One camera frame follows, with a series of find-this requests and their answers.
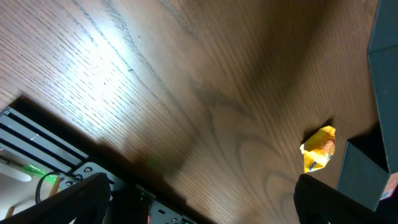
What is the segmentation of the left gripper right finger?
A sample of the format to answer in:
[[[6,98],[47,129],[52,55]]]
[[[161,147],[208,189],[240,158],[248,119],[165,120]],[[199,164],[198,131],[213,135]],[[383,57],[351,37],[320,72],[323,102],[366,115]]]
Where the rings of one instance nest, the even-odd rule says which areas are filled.
[[[392,223],[308,174],[298,178],[294,205],[300,224]]]

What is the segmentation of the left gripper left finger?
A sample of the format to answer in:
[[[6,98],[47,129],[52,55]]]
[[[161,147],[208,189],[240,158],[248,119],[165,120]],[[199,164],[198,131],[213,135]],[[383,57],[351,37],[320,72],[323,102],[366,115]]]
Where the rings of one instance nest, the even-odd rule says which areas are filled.
[[[106,174],[96,173],[1,223],[102,224],[110,197]]]

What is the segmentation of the dark green box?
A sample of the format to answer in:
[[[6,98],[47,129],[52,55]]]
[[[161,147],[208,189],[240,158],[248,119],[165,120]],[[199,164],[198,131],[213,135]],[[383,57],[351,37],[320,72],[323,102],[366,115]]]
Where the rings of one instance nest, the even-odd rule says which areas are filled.
[[[376,210],[397,172],[397,0],[378,2],[367,58],[378,121],[370,132],[347,140],[337,189]]]

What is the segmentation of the red and white carton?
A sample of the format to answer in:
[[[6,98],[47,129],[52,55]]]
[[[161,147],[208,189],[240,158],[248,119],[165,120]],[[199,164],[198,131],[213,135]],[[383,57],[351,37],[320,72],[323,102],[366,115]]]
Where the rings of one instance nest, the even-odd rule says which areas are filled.
[[[395,191],[398,182],[398,173],[393,173],[390,175],[390,178],[386,184],[386,187],[381,195],[380,200],[384,200],[389,198]]]

